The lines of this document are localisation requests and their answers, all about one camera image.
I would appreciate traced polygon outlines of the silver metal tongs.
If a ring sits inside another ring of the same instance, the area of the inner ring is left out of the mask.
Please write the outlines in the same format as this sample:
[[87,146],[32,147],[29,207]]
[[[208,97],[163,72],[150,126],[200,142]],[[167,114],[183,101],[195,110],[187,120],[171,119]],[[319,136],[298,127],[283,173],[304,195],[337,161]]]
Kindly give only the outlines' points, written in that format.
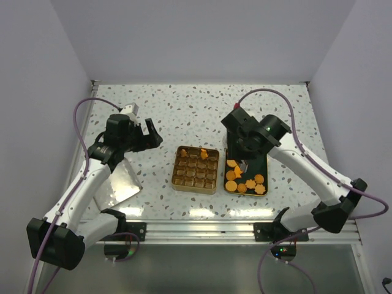
[[249,164],[247,160],[242,159],[239,163],[239,168],[243,173],[247,172],[248,166]]

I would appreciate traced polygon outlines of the fish cookie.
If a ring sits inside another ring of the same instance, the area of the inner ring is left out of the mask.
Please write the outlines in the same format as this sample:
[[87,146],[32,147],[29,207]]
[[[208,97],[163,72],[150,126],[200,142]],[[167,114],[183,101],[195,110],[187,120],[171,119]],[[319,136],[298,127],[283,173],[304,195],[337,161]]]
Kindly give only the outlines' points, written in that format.
[[200,156],[201,156],[201,158],[202,158],[203,160],[207,159],[207,158],[208,158],[208,152],[207,152],[207,150],[201,149],[201,150],[200,150]]
[[240,169],[239,166],[236,166],[236,167],[234,168],[234,172],[235,172],[236,178],[240,178],[240,177],[241,177],[241,174],[243,173],[243,171]]

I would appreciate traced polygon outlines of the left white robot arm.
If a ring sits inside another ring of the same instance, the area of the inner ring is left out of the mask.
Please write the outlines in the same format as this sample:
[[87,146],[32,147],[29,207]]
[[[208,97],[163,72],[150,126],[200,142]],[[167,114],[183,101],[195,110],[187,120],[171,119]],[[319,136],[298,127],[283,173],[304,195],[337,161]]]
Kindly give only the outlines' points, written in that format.
[[114,209],[102,210],[86,224],[80,220],[101,185],[125,159],[125,153],[154,149],[163,142],[152,119],[145,123],[147,134],[125,114],[109,116],[105,130],[87,149],[80,175],[43,218],[29,221],[26,231],[34,259],[73,270],[85,250],[96,242],[107,236],[118,241],[127,235],[126,215]]

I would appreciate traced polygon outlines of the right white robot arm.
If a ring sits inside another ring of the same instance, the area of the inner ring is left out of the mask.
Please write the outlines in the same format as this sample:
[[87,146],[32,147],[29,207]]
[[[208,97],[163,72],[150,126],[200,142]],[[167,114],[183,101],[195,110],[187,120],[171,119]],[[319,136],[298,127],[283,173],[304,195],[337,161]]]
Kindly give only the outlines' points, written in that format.
[[291,128],[274,115],[257,121],[241,107],[232,110],[221,123],[227,130],[229,159],[245,161],[250,167],[269,155],[291,169],[319,197],[313,203],[284,208],[265,233],[275,240],[287,240],[305,228],[316,227],[339,233],[356,208],[368,185],[351,180],[322,161],[305,146],[298,146]]

